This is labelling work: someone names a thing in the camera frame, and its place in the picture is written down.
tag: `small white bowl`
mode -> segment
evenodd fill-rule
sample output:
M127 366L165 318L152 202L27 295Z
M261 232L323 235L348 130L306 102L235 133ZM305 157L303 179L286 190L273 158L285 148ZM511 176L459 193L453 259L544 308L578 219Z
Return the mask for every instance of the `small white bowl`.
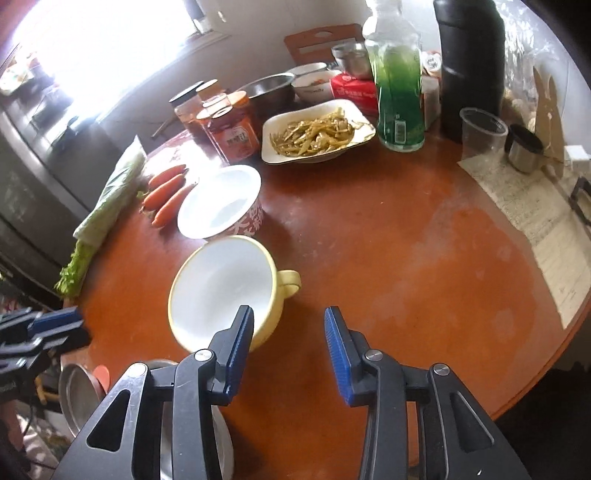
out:
M234 165L200 179L178 213L178 229L188 238L252 236L260 228L261 176L248 165Z
M308 103L322 103L328 102L334 98L332 88L330 87L330 79L340 75L342 72L338 70L325 70L323 72L314 72L302 75L291 82L298 97ZM314 85L314 82L319 80L324 81L319 85Z
M317 61L316 63L306 63L305 65L298 65L293 67L291 70L287 70L287 73L293 73L296 77L301 77L306 73L319 72L326 70L328 65L323 61Z

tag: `green liquid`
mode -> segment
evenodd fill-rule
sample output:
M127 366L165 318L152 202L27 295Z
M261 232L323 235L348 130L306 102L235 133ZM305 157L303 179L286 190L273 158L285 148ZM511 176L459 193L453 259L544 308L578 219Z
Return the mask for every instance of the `green liquid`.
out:
M365 42L378 91L378 136L391 150L412 152L425 142L421 60L417 48Z

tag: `orange table surface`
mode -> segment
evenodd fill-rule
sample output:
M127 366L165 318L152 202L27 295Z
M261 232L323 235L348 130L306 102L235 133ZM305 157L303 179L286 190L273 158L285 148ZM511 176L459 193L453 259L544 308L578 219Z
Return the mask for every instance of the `orange table surface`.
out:
M324 338L326 307L400 363L451 366L499 416L551 367L578 330L589 295L563 329L525 236L456 162L461 146L427 135L412 154L377 140L320 164L251 163L265 218L255 235L279 269L301 274L269 340L248 357L239 395L222 409L235 478L357 478L365 408L337 391ZM218 168L186 134L152 162ZM173 279L203 241L175 224L153 229L134 201L94 260L79 305L90 347L69 360L104 364L187 355L168 326ZM418 458L416 420L409 455Z

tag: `wooden chair back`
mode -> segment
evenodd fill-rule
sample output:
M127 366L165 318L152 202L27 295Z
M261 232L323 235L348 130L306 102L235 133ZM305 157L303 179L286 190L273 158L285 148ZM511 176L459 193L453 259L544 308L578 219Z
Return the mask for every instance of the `wooden chair back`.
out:
M319 27L285 37L285 46L296 65L324 61L335 61L330 49L346 40L363 41L361 25L333 25Z

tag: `window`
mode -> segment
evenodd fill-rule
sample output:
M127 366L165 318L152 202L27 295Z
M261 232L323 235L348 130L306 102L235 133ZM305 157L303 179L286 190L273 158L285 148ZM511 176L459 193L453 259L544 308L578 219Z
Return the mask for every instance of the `window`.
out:
M207 30L196 0L40 0L18 39L55 75L79 114L91 116Z

